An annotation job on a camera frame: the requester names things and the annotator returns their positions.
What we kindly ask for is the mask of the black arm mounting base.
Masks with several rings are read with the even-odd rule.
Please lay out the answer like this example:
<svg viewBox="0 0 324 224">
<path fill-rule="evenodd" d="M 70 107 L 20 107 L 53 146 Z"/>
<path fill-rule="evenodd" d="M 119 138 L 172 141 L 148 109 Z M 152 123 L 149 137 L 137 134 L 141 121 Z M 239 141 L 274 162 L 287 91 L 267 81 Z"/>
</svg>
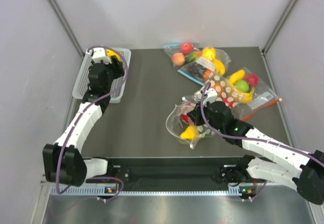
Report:
<svg viewBox="0 0 324 224">
<path fill-rule="evenodd" d="M 108 158 L 108 168 L 86 183 L 106 183 L 119 178 L 125 190 L 194 191 L 220 190 L 228 184 L 250 184 L 246 170 L 255 156 L 189 158 Z"/>
</svg>

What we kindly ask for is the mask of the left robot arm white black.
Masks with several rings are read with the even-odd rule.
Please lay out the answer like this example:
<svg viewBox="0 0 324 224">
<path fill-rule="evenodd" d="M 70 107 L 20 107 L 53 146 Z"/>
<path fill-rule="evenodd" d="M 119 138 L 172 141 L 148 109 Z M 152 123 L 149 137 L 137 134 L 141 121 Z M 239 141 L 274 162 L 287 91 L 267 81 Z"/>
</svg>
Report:
<svg viewBox="0 0 324 224">
<path fill-rule="evenodd" d="M 107 109 L 111 99 L 112 82 L 126 76 L 127 65 L 123 57 L 112 55 L 91 56 L 89 84 L 79 110 L 66 131 L 52 144 L 43 148 L 45 178 L 60 185 L 81 186 L 87 179 L 98 176 L 104 182 L 114 178 L 115 170 L 103 158 L 85 160 L 81 150 L 91 129 Z"/>
</svg>

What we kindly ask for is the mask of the polka dot zip bag front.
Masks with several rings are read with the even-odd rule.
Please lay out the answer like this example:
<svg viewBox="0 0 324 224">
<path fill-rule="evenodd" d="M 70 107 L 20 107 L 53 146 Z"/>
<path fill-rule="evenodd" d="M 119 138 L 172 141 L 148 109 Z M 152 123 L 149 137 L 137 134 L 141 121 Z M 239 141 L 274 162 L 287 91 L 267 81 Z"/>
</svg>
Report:
<svg viewBox="0 0 324 224">
<path fill-rule="evenodd" d="M 194 149 L 199 140 L 208 139 L 214 136 L 214 133 L 208 128 L 206 124 L 197 126 L 199 131 L 199 139 L 197 140 L 183 140 L 180 138 L 180 134 L 189 126 L 180 119 L 181 114 L 187 114 L 192 111 L 195 107 L 190 102 L 182 102 L 180 105 L 175 105 L 173 111 L 169 114 L 166 119 L 166 129 L 174 136 L 180 144 L 188 145 L 191 149 Z"/>
</svg>

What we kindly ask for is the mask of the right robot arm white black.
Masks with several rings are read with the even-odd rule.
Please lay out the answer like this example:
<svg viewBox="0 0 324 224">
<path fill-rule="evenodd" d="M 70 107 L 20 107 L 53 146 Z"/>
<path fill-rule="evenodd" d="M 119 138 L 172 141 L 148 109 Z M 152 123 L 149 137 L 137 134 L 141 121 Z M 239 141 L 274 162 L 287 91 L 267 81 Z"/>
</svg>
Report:
<svg viewBox="0 0 324 224">
<path fill-rule="evenodd" d="M 226 142 L 258 154 L 245 156 L 237 164 L 236 175 L 241 181 L 256 178 L 274 182 L 313 204 L 323 204 L 323 152 L 310 153 L 279 142 L 235 118 L 220 101 L 196 104 L 187 116 L 190 123 L 206 124 Z"/>
</svg>

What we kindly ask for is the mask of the yellow fake mango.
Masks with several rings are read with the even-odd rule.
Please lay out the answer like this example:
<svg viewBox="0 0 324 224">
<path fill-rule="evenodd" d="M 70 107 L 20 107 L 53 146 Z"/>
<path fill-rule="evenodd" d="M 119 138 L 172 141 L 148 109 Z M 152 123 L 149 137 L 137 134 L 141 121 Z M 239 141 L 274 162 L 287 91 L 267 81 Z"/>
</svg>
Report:
<svg viewBox="0 0 324 224">
<path fill-rule="evenodd" d="M 197 126 L 189 125 L 181 134 L 180 138 L 183 140 L 197 140 L 199 139 L 199 131 Z"/>
<path fill-rule="evenodd" d="M 107 56 L 109 58 L 116 57 L 119 61 L 122 61 L 120 55 L 118 53 L 116 53 L 115 51 L 112 51 L 112 50 L 107 49 L 106 50 L 106 53 L 107 53 Z"/>
</svg>

